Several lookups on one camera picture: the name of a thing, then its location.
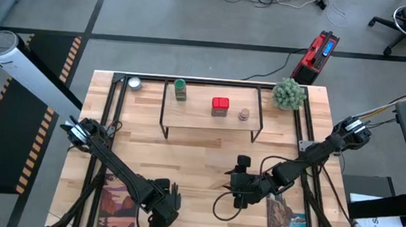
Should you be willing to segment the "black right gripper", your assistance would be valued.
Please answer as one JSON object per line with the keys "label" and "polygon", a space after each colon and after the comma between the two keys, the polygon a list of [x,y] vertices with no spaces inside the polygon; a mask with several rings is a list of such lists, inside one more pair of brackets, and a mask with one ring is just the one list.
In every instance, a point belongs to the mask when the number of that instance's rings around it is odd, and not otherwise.
{"label": "black right gripper", "polygon": [[222,185],[230,189],[234,197],[234,208],[246,209],[248,205],[260,202],[266,195],[268,187],[263,185],[263,177],[260,174],[249,174],[251,157],[246,155],[237,156],[237,165],[234,169],[225,172],[231,175],[230,185]]}

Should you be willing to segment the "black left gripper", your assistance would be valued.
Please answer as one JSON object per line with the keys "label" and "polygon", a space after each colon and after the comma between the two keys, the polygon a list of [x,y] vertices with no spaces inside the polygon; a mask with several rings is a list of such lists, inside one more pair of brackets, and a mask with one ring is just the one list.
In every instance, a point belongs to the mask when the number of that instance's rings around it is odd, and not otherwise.
{"label": "black left gripper", "polygon": [[171,184],[169,179],[155,179],[153,182],[158,187],[158,198],[148,218],[149,227],[169,227],[178,217],[181,194],[176,182]]}

